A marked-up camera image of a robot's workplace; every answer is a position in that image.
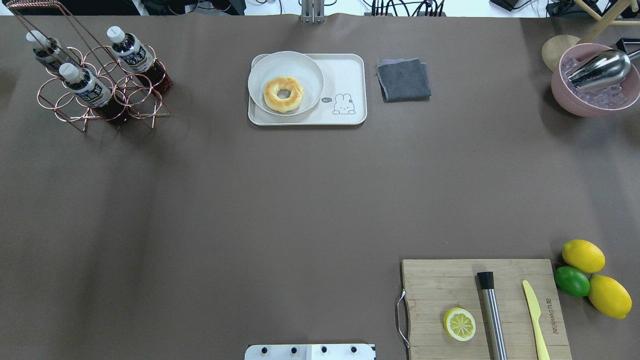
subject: lemon half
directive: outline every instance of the lemon half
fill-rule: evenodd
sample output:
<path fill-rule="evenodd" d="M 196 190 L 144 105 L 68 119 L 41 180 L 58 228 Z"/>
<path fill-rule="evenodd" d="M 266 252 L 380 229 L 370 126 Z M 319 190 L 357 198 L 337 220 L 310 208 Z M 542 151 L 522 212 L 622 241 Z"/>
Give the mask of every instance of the lemon half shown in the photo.
<path fill-rule="evenodd" d="M 476 334 L 476 321 L 467 310 L 454 307 L 444 314 L 444 328 L 452 338 L 469 341 Z"/>

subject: bamboo cutting board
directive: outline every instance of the bamboo cutting board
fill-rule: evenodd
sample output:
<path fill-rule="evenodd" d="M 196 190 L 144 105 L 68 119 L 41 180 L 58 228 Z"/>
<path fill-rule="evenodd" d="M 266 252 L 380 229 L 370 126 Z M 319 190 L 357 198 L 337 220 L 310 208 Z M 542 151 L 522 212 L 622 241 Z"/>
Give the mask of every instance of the bamboo cutting board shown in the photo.
<path fill-rule="evenodd" d="M 411 345 L 409 360 L 491 359 L 476 280 L 476 273 L 482 271 L 493 272 L 509 359 L 538 358 L 522 289 L 522 281 L 527 280 L 540 303 L 540 327 L 550 358 L 572 360 L 548 259 L 405 259 L 402 270 Z M 452 307 L 462 307 L 476 319 L 476 335 L 471 340 L 455 340 L 444 330 L 444 314 Z"/>

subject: folded cloth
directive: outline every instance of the folded cloth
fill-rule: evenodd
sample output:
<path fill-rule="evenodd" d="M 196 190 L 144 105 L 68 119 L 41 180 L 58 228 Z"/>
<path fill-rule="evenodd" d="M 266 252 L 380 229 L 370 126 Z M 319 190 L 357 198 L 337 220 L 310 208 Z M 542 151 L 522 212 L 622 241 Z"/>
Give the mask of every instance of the folded cloth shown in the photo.
<path fill-rule="evenodd" d="M 431 96 L 427 64 L 418 59 L 385 60 L 376 67 L 387 101 L 407 101 Z"/>

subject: metal scoop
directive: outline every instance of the metal scoop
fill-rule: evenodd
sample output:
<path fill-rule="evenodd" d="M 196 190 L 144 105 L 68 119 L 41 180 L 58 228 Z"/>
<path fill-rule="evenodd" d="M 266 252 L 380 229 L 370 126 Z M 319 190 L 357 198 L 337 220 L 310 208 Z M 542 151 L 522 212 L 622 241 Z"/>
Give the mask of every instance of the metal scoop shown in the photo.
<path fill-rule="evenodd" d="M 605 50 L 575 69 L 567 74 L 567 79 L 579 92 L 588 92 L 622 82 L 631 70 L 631 57 L 624 51 Z"/>

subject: wooden stand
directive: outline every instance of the wooden stand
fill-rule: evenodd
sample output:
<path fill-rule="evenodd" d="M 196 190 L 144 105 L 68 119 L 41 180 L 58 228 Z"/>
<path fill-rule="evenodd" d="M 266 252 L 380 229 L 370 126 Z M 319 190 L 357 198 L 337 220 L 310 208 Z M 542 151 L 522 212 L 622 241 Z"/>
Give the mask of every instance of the wooden stand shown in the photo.
<path fill-rule="evenodd" d="M 607 28 L 607 26 L 640 25 L 640 21 L 636 20 L 616 20 L 616 18 L 629 6 L 629 4 L 631 5 L 631 9 L 637 11 L 638 4 L 636 0 L 618 0 L 618 2 L 602 17 L 585 4 L 583 0 L 575 0 L 575 3 L 598 22 L 589 30 L 587 35 L 582 38 L 572 35 L 558 35 L 545 42 L 542 46 L 542 60 L 551 71 L 555 71 L 558 61 L 560 61 L 560 57 L 567 49 L 575 44 L 593 42 L 595 38 Z"/>

